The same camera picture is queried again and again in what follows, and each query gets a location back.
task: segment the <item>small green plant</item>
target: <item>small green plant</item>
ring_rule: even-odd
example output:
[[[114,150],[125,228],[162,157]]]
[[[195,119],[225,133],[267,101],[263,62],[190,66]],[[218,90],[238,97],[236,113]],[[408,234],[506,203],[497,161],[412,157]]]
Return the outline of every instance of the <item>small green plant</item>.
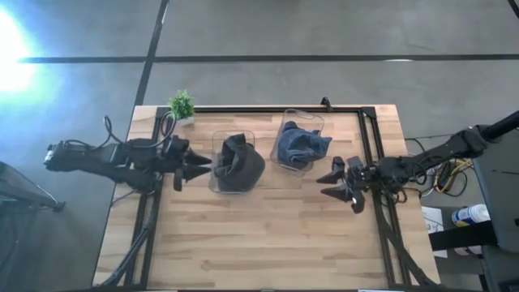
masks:
[[[175,113],[177,119],[189,118],[195,114],[193,99],[187,90],[178,90],[174,97],[169,99],[169,107]]]

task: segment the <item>paper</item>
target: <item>paper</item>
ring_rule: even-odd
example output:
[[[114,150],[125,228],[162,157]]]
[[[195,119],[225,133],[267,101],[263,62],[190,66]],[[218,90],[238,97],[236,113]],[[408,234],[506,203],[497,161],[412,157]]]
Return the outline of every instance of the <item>paper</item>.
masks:
[[[444,231],[444,221],[441,217],[441,209],[422,207],[423,219],[427,226],[427,233]],[[447,251],[433,251],[433,255],[447,258]]]

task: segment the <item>potted plant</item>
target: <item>potted plant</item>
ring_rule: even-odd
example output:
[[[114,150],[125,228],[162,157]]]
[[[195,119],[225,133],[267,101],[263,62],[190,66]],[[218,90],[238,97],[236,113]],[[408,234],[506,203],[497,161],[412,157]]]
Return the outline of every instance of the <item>potted plant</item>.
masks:
[[[169,99],[169,107],[175,113],[177,124],[187,126],[195,122],[193,119],[193,114],[195,114],[193,99],[186,89],[178,90],[177,94]]]

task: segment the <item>dark cloth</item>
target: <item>dark cloth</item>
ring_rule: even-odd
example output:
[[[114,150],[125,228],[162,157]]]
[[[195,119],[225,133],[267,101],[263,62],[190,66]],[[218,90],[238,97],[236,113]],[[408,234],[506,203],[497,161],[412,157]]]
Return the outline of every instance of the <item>dark cloth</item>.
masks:
[[[264,169],[265,160],[244,134],[237,134],[224,141],[213,171],[220,191],[244,192],[252,190]]]
[[[277,160],[282,165],[302,170],[309,163],[326,156],[332,138],[319,136],[319,131],[306,131],[289,121],[283,126],[277,142]]]

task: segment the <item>wooden table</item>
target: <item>wooden table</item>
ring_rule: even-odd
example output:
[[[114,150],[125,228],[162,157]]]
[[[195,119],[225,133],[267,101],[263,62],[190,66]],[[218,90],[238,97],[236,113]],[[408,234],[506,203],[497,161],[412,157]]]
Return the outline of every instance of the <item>wooden table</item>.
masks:
[[[405,155],[396,106],[375,108],[385,155]],[[156,109],[135,108],[128,139],[151,137]],[[364,159],[358,118],[354,114],[320,116],[326,122],[322,135],[333,137],[333,142],[328,156],[303,178],[279,175],[277,165],[268,158],[282,114],[197,114],[195,125],[175,129],[207,157],[215,131],[253,131],[256,150],[267,165],[255,190],[246,195],[211,192],[208,174],[176,192],[172,176],[166,175],[149,289],[387,287],[371,194],[366,194],[364,212],[355,215],[350,204],[321,195],[320,189],[327,186],[315,183],[330,171],[334,156]],[[115,197],[127,192],[127,186],[117,186]],[[111,208],[94,283],[105,280],[126,254],[138,201],[135,195]],[[397,205],[397,211],[406,248],[425,273],[439,282],[418,197],[410,195],[406,204]],[[398,271],[397,261],[393,263]]]

